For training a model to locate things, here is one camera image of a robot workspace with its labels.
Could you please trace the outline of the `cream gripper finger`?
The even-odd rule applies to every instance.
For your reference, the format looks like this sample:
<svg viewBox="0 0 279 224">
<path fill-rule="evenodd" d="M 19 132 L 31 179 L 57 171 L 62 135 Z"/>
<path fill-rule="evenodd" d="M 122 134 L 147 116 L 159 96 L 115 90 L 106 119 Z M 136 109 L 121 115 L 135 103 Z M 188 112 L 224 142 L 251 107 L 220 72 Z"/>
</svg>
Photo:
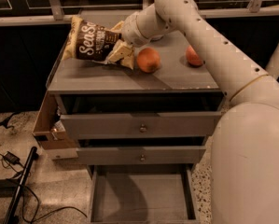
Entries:
<svg viewBox="0 0 279 224">
<path fill-rule="evenodd" d="M 125 41 L 122 41 L 119 39 L 113 49 L 110 51 L 110 53 L 107 56 L 107 60 L 111 63 L 115 63 L 128 55 L 130 55 L 133 52 L 133 46 L 129 45 Z"/>
<path fill-rule="evenodd" d="M 119 21 L 114 27 L 112 27 L 110 29 L 110 31 L 114 32 L 114 33 L 120 33 L 122 30 L 123 24 L 124 24 L 124 21 Z"/>
</svg>

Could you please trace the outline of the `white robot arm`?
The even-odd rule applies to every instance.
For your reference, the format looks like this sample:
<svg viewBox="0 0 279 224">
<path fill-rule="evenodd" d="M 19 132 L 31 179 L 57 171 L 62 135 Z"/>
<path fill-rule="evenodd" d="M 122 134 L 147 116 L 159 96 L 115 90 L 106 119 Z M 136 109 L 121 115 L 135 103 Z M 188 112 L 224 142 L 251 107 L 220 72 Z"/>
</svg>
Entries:
<svg viewBox="0 0 279 224">
<path fill-rule="evenodd" d="M 230 102 L 211 147 L 212 224 L 279 224 L 279 83 L 205 21 L 193 0 L 154 0 L 122 37 L 142 47 L 183 34 Z"/>
</svg>

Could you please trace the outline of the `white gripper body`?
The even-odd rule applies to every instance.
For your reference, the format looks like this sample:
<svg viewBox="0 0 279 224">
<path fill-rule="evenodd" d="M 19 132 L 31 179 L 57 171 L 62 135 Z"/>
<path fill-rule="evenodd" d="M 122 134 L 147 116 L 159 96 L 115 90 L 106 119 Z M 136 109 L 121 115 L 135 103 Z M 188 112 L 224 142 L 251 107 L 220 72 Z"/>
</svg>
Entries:
<svg viewBox="0 0 279 224">
<path fill-rule="evenodd" d="M 134 47 L 142 47 L 150 41 L 144 36 L 143 24 L 147 20 L 144 11 L 136 11 L 126 18 L 121 28 L 121 35 L 125 42 Z"/>
</svg>

